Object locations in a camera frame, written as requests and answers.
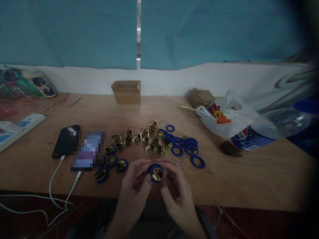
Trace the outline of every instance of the smartphone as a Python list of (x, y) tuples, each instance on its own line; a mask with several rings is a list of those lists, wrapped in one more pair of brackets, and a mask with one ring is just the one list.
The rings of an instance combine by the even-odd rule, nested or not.
[(53, 159), (61, 158), (63, 155), (70, 155), (76, 151), (79, 131), (79, 125), (73, 125), (61, 130), (52, 154)]

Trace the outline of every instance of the plastic bag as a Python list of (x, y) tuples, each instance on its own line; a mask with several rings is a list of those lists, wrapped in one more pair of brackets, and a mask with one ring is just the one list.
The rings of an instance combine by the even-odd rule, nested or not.
[[(214, 103), (220, 106), (223, 115), (232, 121), (230, 125), (216, 122), (216, 119), (209, 112)], [(228, 91), (226, 97), (218, 98), (214, 103), (207, 108), (199, 106), (196, 112), (210, 131), (223, 138), (230, 139), (260, 117), (253, 108), (246, 105), (241, 99), (234, 97), (232, 91)]]

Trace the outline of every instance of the bamboo skewer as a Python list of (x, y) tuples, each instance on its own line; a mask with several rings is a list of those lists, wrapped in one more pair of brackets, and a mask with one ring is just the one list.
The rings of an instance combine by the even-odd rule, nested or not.
[(181, 104), (187, 106), (188, 108), (191, 108), (191, 109), (193, 109), (193, 110), (196, 110), (196, 109), (194, 109), (193, 107), (189, 106), (188, 104), (185, 104), (185, 103), (179, 101), (178, 99), (175, 99), (175, 98), (173, 98), (173, 97), (171, 97), (171, 96), (169, 96), (169, 95), (167, 95), (167, 94), (165, 94), (165, 95), (168, 96), (169, 98), (172, 98), (173, 100), (176, 100), (176, 101), (178, 101), (179, 103), (181, 103)]
[(188, 109), (188, 110), (192, 110), (192, 111), (196, 111), (196, 109), (194, 109), (194, 108), (189, 108), (189, 107), (186, 107), (186, 106), (182, 106), (182, 108)]

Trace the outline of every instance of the person's right hand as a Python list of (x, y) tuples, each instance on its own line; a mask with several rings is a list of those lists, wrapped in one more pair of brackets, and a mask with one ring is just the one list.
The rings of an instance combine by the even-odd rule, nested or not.
[(160, 190), (167, 212), (186, 236), (196, 239), (206, 238), (196, 214), (190, 184), (185, 178), (182, 168), (172, 161), (158, 159), (158, 162), (163, 169), (168, 170), (161, 182)]

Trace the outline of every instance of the fabric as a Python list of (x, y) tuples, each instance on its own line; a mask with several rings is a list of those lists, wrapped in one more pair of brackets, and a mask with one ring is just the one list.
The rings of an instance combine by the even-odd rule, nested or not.
[(136, 1), (5, 0), (0, 63), (136, 69)]
[(305, 47), (285, 0), (143, 0), (141, 68), (282, 61)]

